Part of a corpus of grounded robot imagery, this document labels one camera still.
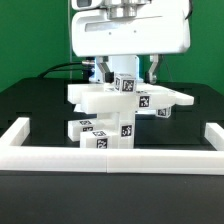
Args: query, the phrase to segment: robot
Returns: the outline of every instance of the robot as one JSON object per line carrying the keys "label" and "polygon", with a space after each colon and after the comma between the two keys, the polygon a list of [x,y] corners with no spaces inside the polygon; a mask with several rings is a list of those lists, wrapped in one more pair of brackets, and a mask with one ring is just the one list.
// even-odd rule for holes
{"label": "robot", "polygon": [[[135,112],[168,118],[174,104],[192,105],[193,97],[156,83],[162,54],[190,47],[189,0],[73,0],[73,50],[95,57],[90,85],[69,85],[76,111],[96,119],[69,121],[68,136],[81,148],[133,148]],[[146,84],[139,78],[137,55],[151,55]]]}

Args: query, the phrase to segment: table surface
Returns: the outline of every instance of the table surface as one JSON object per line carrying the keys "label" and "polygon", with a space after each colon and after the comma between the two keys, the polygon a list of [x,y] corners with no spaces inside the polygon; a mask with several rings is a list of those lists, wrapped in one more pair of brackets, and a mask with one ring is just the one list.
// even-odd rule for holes
{"label": "table surface", "polygon": [[[74,113],[62,79],[23,79],[0,93],[0,136],[31,118],[24,145],[78,147],[67,137]],[[161,83],[195,97],[169,119],[136,116],[136,148],[214,150],[206,122],[224,127],[224,97],[206,85]],[[0,172],[2,223],[223,223],[224,177],[207,175]]]}

